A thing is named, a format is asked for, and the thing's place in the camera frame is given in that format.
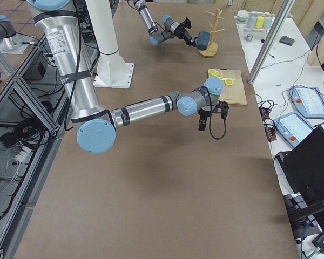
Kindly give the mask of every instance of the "yellow cup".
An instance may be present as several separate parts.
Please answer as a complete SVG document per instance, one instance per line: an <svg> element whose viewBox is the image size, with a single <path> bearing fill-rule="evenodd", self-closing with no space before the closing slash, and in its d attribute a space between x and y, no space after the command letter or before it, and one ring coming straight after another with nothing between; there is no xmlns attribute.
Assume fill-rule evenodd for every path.
<svg viewBox="0 0 324 259"><path fill-rule="evenodd" d="M264 26L264 17L263 16L258 16L257 17L257 22L255 23L255 27L257 29L261 29Z"/></svg>

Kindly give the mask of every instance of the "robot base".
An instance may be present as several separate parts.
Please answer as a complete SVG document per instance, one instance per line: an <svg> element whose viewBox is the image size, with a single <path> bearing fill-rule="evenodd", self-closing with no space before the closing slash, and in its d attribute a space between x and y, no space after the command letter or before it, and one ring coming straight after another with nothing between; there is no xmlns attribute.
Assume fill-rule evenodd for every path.
<svg viewBox="0 0 324 259"><path fill-rule="evenodd" d="M111 74L110 71L110 65L107 67L106 73L97 73L97 76L95 77L95 80L93 82L93 85L95 87L110 87L110 88L124 88L128 89L131 86L132 81L132 75L134 70L134 63L125 63L127 65L127 68L129 69L128 73L123 73L121 75L117 75L117 71L113 71L116 78L114 79L114 76Z"/></svg>
<svg viewBox="0 0 324 259"><path fill-rule="evenodd" d="M212 58L213 56L216 55L217 48L218 48L217 43L216 42L211 42L211 43L209 43L209 46L207 47L207 49L206 50L200 50L199 54L202 57L205 57L205 58Z"/></svg>
<svg viewBox="0 0 324 259"><path fill-rule="evenodd" d="M22 42L31 42L32 38L28 36L20 36L22 39ZM2 54L20 54L22 55L25 50L30 46L30 44L23 44L22 46L16 48L16 49L9 49L5 42L0 43L0 52Z"/></svg>

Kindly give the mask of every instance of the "power strip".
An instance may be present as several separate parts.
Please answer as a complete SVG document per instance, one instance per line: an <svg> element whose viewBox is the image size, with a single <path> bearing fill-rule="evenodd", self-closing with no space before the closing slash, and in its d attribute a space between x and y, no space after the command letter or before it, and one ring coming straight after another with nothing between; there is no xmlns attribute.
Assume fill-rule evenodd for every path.
<svg viewBox="0 0 324 259"><path fill-rule="evenodd" d="M31 151L32 151L32 149L23 146L22 150L19 152L19 154L17 154L15 156L15 158L17 159L17 161L19 163L22 163L28 157L28 155L31 153Z"/></svg>
<svg viewBox="0 0 324 259"><path fill-rule="evenodd" d="M269 142L277 140L277 137L275 134L276 133L275 122L272 119L270 119L269 109L260 106L259 112L261 115L261 120L264 125L266 138L268 139Z"/></svg>

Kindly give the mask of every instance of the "wooden cutting board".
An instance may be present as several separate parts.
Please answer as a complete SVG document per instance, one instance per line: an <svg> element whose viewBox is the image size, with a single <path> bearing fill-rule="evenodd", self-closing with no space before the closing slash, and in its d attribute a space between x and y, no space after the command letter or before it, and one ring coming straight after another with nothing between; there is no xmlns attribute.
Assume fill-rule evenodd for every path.
<svg viewBox="0 0 324 259"><path fill-rule="evenodd" d="M224 81L224 89L219 98L221 101L226 101L229 104L239 104L247 105L246 94L244 89L244 84L242 82L241 71L240 70L223 70L215 69L219 73L223 74L223 77L233 78L234 84L228 86Z"/></svg>

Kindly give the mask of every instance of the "brown table surface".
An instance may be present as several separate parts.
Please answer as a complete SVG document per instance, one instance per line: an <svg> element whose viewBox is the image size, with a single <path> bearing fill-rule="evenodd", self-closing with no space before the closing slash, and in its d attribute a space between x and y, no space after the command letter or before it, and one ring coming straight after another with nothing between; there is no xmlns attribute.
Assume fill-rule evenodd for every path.
<svg viewBox="0 0 324 259"><path fill-rule="evenodd" d="M209 30L216 5L149 4ZM135 63L129 90L97 89L117 108L201 86L212 67L248 75L233 12L226 8L218 54L201 57L182 40L152 47L140 16L120 3L114 18L120 54ZM232 106L220 140L199 132L198 116L178 111L121 128L106 153L89 155L68 132L16 252L19 258L297 258L254 90ZM215 119L216 135L223 131Z"/></svg>

